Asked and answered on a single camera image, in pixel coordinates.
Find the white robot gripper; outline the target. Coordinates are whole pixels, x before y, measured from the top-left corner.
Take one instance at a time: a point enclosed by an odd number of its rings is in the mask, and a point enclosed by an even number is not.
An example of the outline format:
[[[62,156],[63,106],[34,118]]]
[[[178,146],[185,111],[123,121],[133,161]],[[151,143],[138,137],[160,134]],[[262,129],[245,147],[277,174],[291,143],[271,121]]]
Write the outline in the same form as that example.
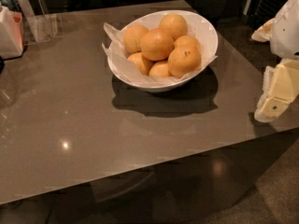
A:
[[[270,41],[271,52],[283,58],[275,67],[265,68],[263,94],[254,113],[256,120],[271,122],[299,95],[299,0],[288,0],[274,19],[253,32],[251,39]]]

